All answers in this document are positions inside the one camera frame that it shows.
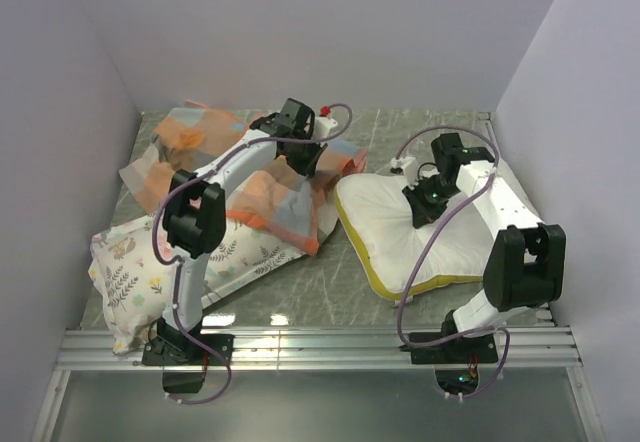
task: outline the white wall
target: white wall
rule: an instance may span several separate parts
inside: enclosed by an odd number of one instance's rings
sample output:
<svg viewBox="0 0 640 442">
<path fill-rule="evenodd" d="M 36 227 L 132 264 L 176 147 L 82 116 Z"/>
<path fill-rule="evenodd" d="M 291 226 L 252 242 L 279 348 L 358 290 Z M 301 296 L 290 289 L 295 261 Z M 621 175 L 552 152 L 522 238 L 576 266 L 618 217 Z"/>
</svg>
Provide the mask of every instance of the white wall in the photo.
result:
<svg viewBox="0 0 640 442">
<path fill-rule="evenodd" d="M 28 440 L 135 110 L 77 0 L 0 0 L 0 438 Z"/>
<path fill-rule="evenodd" d="M 567 232 L 564 293 L 612 441 L 638 440 L 640 0 L 555 0 L 497 111 L 506 159 Z"/>
<path fill-rule="evenodd" d="M 82 0 L 140 109 L 493 110 L 552 0 Z"/>
</svg>

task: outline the black mounting bracket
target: black mounting bracket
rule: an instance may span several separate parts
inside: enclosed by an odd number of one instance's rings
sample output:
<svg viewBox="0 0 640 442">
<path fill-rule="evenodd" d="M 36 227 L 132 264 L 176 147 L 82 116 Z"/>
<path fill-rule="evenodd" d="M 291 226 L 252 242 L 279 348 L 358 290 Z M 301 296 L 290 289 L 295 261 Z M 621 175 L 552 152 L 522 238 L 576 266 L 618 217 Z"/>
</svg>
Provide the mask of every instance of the black mounting bracket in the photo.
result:
<svg viewBox="0 0 640 442">
<path fill-rule="evenodd" d="M 170 190 L 196 178 L 196 174 L 178 170 L 171 179 Z M 200 199 L 200 207 L 191 201 Z M 204 180 L 177 193 L 167 204 L 162 227 L 173 247 L 187 250 L 192 258 L 215 250 L 227 230 L 224 189 Z"/>
<path fill-rule="evenodd" d="M 559 225 L 498 232 L 482 276 L 487 300 L 500 312 L 538 307 L 562 293 L 567 238 Z M 525 254 L 535 261 L 525 262 Z"/>
<path fill-rule="evenodd" d="M 198 324 L 189 334 L 218 352 L 226 364 L 231 363 L 234 336 L 231 334 L 201 334 Z M 211 357 L 201 347 L 184 337 L 180 331 L 158 319 L 158 335 L 144 346 L 142 365 L 147 367 L 199 366 L 200 371 L 165 371 L 162 386 L 169 394 L 195 394 L 200 391 L 207 366 L 224 365 L 217 357 Z"/>
<path fill-rule="evenodd" d="M 438 173 L 426 179 L 418 175 L 417 184 L 402 191 L 411 207 L 415 229 L 438 220 L 449 199 L 460 192 L 456 186 L 460 166 L 477 160 L 494 161 L 486 147 L 465 147 L 457 133 L 442 134 L 431 142 L 431 150 Z"/>
<path fill-rule="evenodd" d="M 280 112 L 260 117 L 251 124 L 252 129 L 261 130 L 271 137 L 311 140 L 315 126 L 315 112 L 308 105 L 287 99 Z M 327 144 L 296 144 L 278 142 L 277 155 L 284 155 L 287 165 L 298 174 L 313 177 L 320 156 Z"/>
<path fill-rule="evenodd" d="M 409 341 L 414 343 L 432 342 L 456 332 L 453 311 L 451 311 L 445 317 L 439 333 L 412 332 L 409 334 Z M 403 345 L 400 350 L 411 354 L 411 364 L 413 365 L 468 364 L 472 357 L 480 364 L 493 364 L 498 361 L 498 351 L 493 334 L 481 337 L 460 337 L 435 347 L 421 349 L 413 349 Z"/>
</svg>

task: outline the gray marble surface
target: gray marble surface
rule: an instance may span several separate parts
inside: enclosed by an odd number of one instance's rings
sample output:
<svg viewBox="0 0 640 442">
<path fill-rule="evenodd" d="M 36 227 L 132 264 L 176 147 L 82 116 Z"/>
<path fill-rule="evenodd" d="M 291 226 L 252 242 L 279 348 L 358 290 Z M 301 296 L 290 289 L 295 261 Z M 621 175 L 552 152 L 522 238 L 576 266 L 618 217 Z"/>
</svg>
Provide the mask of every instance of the gray marble surface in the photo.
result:
<svg viewBox="0 0 640 442">
<path fill-rule="evenodd" d="M 237 111 L 247 121 L 268 110 Z M 151 131 L 166 112 L 144 114 L 131 160 L 142 155 L 149 144 Z M 336 112 L 335 117 L 344 121 Z M 476 112 L 433 112 L 428 110 L 373 109 L 357 110 L 344 137 L 369 149 L 367 172 L 388 173 L 389 161 L 402 143 L 413 133 L 443 124 L 475 129 L 488 134 L 488 114 Z M 436 136 L 426 134 L 409 149 L 420 160 L 430 160 L 429 144 Z M 477 145 L 473 137 L 463 141 Z M 118 198 L 112 226 L 145 215 L 123 186 Z M 436 289 L 415 297 L 405 311 L 407 324 L 439 325 L 449 310 L 475 295 L 480 284 L 458 284 Z M 342 226 L 323 244 L 316 257 L 305 257 L 268 274 L 260 283 L 249 284 L 209 308 L 208 314 L 237 326 L 330 326 L 395 324 L 393 303 L 380 298 L 369 287 L 367 277 Z M 512 325 L 538 323 L 529 311 Z M 101 298 L 93 289 L 82 321 L 83 329 L 106 330 Z"/>
</svg>

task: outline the white pillow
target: white pillow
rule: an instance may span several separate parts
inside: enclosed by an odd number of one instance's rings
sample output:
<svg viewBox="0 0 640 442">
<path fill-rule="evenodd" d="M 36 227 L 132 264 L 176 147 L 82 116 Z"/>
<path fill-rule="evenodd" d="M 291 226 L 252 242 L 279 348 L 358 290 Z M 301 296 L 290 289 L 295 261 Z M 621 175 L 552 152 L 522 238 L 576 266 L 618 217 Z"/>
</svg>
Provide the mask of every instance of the white pillow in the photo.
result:
<svg viewBox="0 0 640 442">
<path fill-rule="evenodd" d="M 145 343 L 149 326 L 169 302 L 171 268 L 158 263 L 153 254 L 152 217 L 103 232 L 91 244 L 89 275 L 102 295 L 105 321 L 116 338 L 116 354 Z M 169 258 L 166 232 L 161 228 L 158 235 L 161 252 Z M 203 308 L 302 255 L 269 232 L 227 219 L 225 237 L 209 258 Z"/>
<path fill-rule="evenodd" d="M 500 163 L 498 175 L 535 213 L 505 162 Z M 335 189 L 340 220 L 369 284 L 378 295 L 390 300 L 400 299 L 416 260 L 438 224 L 413 228 L 411 208 L 402 194 L 405 186 L 403 176 L 356 174 L 341 179 Z M 464 194 L 452 197 L 444 215 L 465 198 Z M 410 294 L 451 283 L 480 281 L 492 247 L 493 239 L 482 217 L 473 205 L 466 207 L 436 240 Z"/>
</svg>

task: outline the pillowcase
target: pillowcase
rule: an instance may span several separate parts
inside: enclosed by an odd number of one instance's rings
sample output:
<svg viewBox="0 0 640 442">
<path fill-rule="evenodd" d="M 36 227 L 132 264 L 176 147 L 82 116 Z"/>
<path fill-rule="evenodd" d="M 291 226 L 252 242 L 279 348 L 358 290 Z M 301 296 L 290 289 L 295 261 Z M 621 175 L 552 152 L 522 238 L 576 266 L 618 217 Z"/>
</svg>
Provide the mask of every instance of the pillowcase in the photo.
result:
<svg viewBox="0 0 640 442">
<path fill-rule="evenodd" d="M 215 160 L 244 135 L 248 125 L 229 112 L 177 108 L 154 129 L 141 158 L 120 171 L 125 185 L 147 212 L 169 192 L 173 174 L 193 171 Z M 311 179 L 298 175 L 283 158 L 255 172 L 227 200 L 227 217 L 270 231 L 290 245 L 315 255 L 322 234 L 318 211 L 338 179 L 364 169 L 366 150 L 342 139 L 328 143 Z"/>
<path fill-rule="evenodd" d="M 500 163 L 498 175 L 529 210 L 536 213 L 504 161 Z M 400 300 L 418 257 L 437 227 L 436 222 L 413 228 L 411 208 L 402 194 L 405 186 L 403 176 L 359 174 L 340 180 L 335 190 L 340 220 L 369 284 L 374 292 L 390 300 Z M 464 194 L 452 197 L 442 217 L 465 199 Z M 410 295 L 451 283 L 481 281 L 492 247 L 491 233 L 476 208 L 465 207 L 436 240 Z"/>
<path fill-rule="evenodd" d="M 89 275 L 102 295 L 116 354 L 146 343 L 149 327 L 169 303 L 171 267 L 161 265 L 153 254 L 152 225 L 153 215 L 144 216 L 95 236 L 91 244 Z M 158 236 L 160 251 L 169 258 L 166 232 L 160 228 Z M 225 237 L 209 258 L 202 307 L 303 255 L 271 233 L 227 219 Z"/>
</svg>

